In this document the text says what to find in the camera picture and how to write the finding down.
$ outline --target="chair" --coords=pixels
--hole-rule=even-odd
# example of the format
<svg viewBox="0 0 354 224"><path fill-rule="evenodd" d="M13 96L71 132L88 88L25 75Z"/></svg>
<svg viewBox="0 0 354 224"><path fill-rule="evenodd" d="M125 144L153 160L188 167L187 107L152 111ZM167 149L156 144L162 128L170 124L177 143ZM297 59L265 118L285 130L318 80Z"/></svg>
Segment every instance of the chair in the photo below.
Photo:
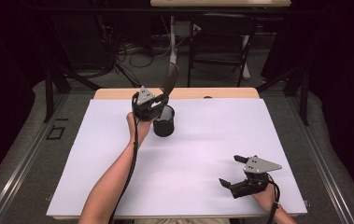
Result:
<svg viewBox="0 0 354 224"><path fill-rule="evenodd" d="M194 17L190 29L188 87L194 63L233 65L233 72L239 67L239 87L256 28L256 21L245 15L204 13Z"/></svg>

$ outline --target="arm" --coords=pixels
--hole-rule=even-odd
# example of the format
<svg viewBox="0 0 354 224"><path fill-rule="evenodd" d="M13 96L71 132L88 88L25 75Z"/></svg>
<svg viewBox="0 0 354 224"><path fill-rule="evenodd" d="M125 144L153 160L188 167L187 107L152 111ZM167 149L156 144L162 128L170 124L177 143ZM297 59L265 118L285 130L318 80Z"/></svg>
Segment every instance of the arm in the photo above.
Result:
<svg viewBox="0 0 354 224"><path fill-rule="evenodd" d="M256 194L252 194L252 197L256 202L263 208L266 212L270 213L272 210L273 203L275 202L275 187L272 184L268 184L267 188ZM284 210L281 204L275 213L274 221L277 224L294 224L295 220Z"/></svg>
<svg viewBox="0 0 354 224"><path fill-rule="evenodd" d="M133 161L135 141L133 113L130 112L127 115L127 122L130 130L130 141L115 162L113 162L92 188L80 215L79 224L107 224L118 203L130 172L131 162ZM152 121L138 122L138 147L141 146L148 135L151 123Z"/></svg>

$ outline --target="white paper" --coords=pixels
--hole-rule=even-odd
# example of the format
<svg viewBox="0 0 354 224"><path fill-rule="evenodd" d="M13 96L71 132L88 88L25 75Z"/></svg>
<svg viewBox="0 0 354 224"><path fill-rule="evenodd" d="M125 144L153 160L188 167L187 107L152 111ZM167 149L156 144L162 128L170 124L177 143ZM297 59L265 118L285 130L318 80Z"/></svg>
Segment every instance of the white paper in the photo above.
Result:
<svg viewBox="0 0 354 224"><path fill-rule="evenodd" d="M171 99L175 131L153 130L138 151L135 172L116 217L227 217L265 214L250 197L234 199L219 183L245 178L234 155L282 165L270 172L291 214L306 208L262 99ZM92 186L129 139L131 100L91 100L47 215L79 216Z"/></svg>

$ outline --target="black cup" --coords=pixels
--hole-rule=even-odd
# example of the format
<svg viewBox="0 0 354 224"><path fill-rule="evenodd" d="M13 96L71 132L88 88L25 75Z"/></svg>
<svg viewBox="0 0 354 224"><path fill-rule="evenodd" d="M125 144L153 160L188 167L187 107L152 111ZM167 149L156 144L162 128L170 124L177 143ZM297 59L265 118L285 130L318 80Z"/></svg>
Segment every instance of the black cup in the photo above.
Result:
<svg viewBox="0 0 354 224"><path fill-rule="evenodd" d="M160 117L153 121L153 129L158 136L166 137L174 132L174 115L173 107L166 105Z"/></svg>

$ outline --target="table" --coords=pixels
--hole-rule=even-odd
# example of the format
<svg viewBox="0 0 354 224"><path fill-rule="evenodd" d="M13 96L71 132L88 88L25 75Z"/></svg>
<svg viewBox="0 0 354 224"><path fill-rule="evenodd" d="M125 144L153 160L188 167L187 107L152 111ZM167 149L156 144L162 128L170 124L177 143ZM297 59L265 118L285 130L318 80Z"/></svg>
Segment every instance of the table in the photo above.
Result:
<svg viewBox="0 0 354 224"><path fill-rule="evenodd" d="M125 116L137 91L97 91L47 216L78 218L92 186L125 147L121 140L128 138ZM251 197L234 199L219 183L219 178L242 181L244 166L233 156L255 153L283 166L272 176L281 187L284 208L292 215L306 213L270 115L255 89L175 88L169 105L176 110L176 130L165 138L149 132L115 218L265 216Z"/></svg>
<svg viewBox="0 0 354 224"><path fill-rule="evenodd" d="M290 0L150 0L150 4L153 7L289 7ZM174 16L171 16L170 21L170 37L170 62L177 64ZM250 79L247 65L244 66L243 78Z"/></svg>

